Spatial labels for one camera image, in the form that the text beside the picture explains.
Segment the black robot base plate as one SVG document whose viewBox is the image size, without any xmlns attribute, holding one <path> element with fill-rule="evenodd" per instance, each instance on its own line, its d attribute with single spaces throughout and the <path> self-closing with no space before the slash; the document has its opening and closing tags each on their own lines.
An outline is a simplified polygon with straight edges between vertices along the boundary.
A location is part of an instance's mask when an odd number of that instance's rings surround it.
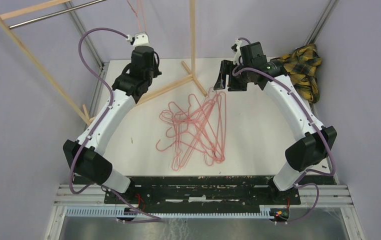
<svg viewBox="0 0 381 240">
<path fill-rule="evenodd" d="M 274 190 L 271 175 L 133 176 L 121 196 L 149 214 L 245 214 L 302 203 L 295 188 Z"/>
</svg>

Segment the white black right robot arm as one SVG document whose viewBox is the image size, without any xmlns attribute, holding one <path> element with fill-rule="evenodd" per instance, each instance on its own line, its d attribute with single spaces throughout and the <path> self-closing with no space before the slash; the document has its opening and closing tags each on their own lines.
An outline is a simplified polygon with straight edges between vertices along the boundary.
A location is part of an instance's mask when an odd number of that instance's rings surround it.
<svg viewBox="0 0 381 240">
<path fill-rule="evenodd" d="M 268 200 L 280 204 L 287 198 L 287 190 L 329 156 L 337 131 L 333 126 L 325 127 L 312 113 L 292 83 L 291 69 L 279 58 L 268 60 L 260 42 L 239 37 L 231 50 L 233 60 L 221 61 L 213 89 L 245 92 L 249 83 L 258 86 L 279 108 L 295 139 L 285 150 L 286 162 L 267 190 Z"/>
</svg>

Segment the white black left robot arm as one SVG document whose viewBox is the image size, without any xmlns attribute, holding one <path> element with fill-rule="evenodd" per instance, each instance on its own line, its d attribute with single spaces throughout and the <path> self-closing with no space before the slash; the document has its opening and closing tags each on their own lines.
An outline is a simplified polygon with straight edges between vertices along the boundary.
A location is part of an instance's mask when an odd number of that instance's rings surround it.
<svg viewBox="0 0 381 240">
<path fill-rule="evenodd" d="M 161 75 L 159 60 L 151 46 L 135 47 L 131 62 L 108 88 L 110 96 L 103 110 L 76 140 L 66 140 L 63 145 L 72 174 L 116 191 L 117 198 L 125 204 L 135 199 L 136 190 L 130 186 L 131 180 L 115 170 L 104 154 L 123 118 L 148 92 L 153 79 Z"/>
</svg>

